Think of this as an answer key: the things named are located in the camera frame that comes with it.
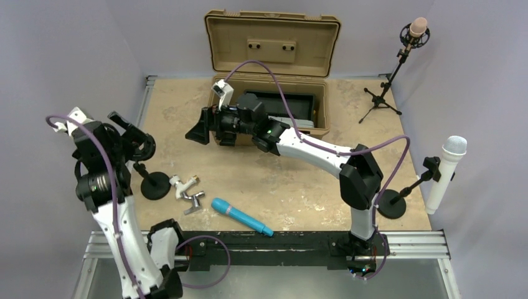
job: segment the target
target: white wall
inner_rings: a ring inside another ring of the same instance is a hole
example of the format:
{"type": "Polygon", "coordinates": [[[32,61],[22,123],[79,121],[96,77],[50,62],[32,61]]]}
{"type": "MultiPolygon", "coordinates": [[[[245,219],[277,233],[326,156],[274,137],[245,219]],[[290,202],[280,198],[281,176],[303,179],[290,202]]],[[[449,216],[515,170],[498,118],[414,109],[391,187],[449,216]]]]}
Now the white wall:
{"type": "Polygon", "coordinates": [[[96,225],[44,117],[135,120],[144,78],[104,0],[0,1],[0,40],[0,297],[70,298],[96,225]]]}
{"type": "Polygon", "coordinates": [[[403,26],[433,0],[107,0],[141,70],[191,77],[213,73],[204,16],[211,9],[330,14],[342,21],[331,75],[393,71],[403,26]]]}
{"type": "MultiPolygon", "coordinates": [[[[418,173],[450,135],[468,154],[431,218],[444,229],[463,298],[528,292],[528,2],[436,1],[431,41],[396,77],[394,94],[418,173]]],[[[424,198],[430,184],[423,188],[424,198]]]]}

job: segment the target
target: blue cylinder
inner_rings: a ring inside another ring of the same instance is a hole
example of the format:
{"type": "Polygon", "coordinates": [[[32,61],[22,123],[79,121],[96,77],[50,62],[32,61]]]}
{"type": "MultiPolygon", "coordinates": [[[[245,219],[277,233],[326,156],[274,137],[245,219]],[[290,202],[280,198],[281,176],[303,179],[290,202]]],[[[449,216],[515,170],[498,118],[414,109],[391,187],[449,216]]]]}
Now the blue cylinder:
{"type": "Polygon", "coordinates": [[[270,237],[273,236],[273,231],[269,229],[268,227],[266,227],[262,222],[257,221],[255,220],[255,218],[249,215],[246,215],[246,213],[234,208],[227,201],[223,199],[216,197],[211,202],[211,207],[215,209],[217,212],[224,214],[226,216],[229,216],[235,219],[236,221],[241,222],[245,226],[256,230],[257,232],[261,234],[265,234],[270,237]]]}

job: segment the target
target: storage case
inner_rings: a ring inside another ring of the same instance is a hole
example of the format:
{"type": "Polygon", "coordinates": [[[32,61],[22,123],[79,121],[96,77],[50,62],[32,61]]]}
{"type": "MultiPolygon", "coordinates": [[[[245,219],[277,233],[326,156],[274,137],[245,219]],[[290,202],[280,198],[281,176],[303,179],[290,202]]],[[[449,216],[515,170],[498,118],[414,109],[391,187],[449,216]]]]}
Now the storage case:
{"type": "MultiPolygon", "coordinates": [[[[299,130],[315,138],[330,131],[328,86],[334,46],[341,23],[333,16],[308,17],[282,12],[227,12],[213,10],[205,15],[214,82],[242,62],[253,59],[266,64],[285,93],[315,95],[314,128],[299,130]]],[[[241,67],[228,81],[234,93],[230,105],[246,90],[277,92],[277,87],[260,65],[241,67]]],[[[209,106],[219,98],[211,91],[209,106]]],[[[235,145],[252,145],[251,136],[238,135],[235,145]]]]}

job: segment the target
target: black tray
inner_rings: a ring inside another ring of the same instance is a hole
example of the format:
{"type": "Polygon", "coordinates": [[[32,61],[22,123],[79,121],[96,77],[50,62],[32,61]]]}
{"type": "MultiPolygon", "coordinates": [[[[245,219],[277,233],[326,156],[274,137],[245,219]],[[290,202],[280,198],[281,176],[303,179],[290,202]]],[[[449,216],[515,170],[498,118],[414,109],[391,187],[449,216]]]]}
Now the black tray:
{"type": "MultiPolygon", "coordinates": [[[[261,92],[258,90],[245,90],[244,94],[253,93],[264,104],[270,116],[289,117],[284,103],[278,92],[261,92]]],[[[296,120],[313,121],[315,95],[310,93],[284,93],[293,118],[296,120]]]]}

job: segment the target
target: wooden table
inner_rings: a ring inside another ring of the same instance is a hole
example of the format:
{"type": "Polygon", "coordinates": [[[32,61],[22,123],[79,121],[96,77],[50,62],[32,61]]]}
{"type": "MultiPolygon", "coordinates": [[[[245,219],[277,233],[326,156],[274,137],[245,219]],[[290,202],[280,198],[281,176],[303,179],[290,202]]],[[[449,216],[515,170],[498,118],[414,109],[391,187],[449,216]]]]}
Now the wooden table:
{"type": "MultiPolygon", "coordinates": [[[[381,80],[328,80],[331,131],[323,140],[355,147],[374,146],[403,133],[399,117],[389,109],[370,113],[364,87],[379,94],[381,80]]],[[[178,174],[183,181],[198,175],[200,183],[189,194],[205,191],[202,211],[184,216],[190,202],[176,199],[175,189],[158,201],[145,199],[139,191],[141,177],[133,173],[132,186],[141,229],[168,218],[184,230],[249,230],[210,207],[215,197],[227,200],[273,230],[348,230],[350,208],[341,199],[339,181],[301,160],[262,153],[254,146],[221,147],[211,141],[200,145],[184,135],[207,106],[210,78],[158,79],[149,101],[143,130],[154,136],[157,152],[145,162],[149,171],[178,174]]],[[[392,93],[386,94],[393,105],[392,93]]],[[[405,142],[398,141],[374,152],[385,179],[390,175],[405,142]]],[[[401,190],[417,179],[408,154],[390,188],[401,190]]],[[[381,230],[430,230],[420,190],[407,197],[407,211],[397,220],[378,216],[381,230]]]]}

